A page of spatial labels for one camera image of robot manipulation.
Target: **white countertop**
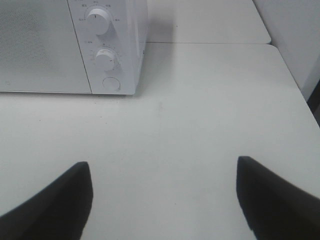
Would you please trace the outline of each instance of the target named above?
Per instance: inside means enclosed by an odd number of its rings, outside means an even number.
[[[148,9],[148,42],[271,42],[252,0],[148,0]]]
[[[83,240],[255,239],[243,155],[320,197],[320,129],[270,45],[150,43],[135,96],[1,93],[0,126],[0,214],[88,161]]]

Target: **round button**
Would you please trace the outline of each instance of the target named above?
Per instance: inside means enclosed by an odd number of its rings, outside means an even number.
[[[86,21],[90,31],[96,35],[102,35],[108,31],[112,17],[105,9],[93,8],[86,15]]]
[[[111,90],[111,91],[119,91],[120,90],[120,82],[115,77],[106,77],[102,85],[105,89]]]
[[[95,65],[103,71],[110,71],[114,69],[116,62],[116,54],[111,50],[101,49],[95,55]]]

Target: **microwave door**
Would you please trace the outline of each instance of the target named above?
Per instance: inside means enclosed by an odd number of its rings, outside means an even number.
[[[91,93],[67,0],[0,0],[0,91]]]

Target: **power dial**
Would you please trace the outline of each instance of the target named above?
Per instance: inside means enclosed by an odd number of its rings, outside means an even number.
[[[110,13],[102,6],[90,7],[86,12],[85,19],[89,25],[90,31],[96,35],[105,34],[112,22]]]
[[[101,49],[95,55],[95,65],[103,71],[113,70],[116,64],[116,53],[109,49]]]

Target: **microwave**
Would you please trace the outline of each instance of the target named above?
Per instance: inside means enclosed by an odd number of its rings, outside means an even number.
[[[0,91],[133,95],[147,0],[1,0]]]

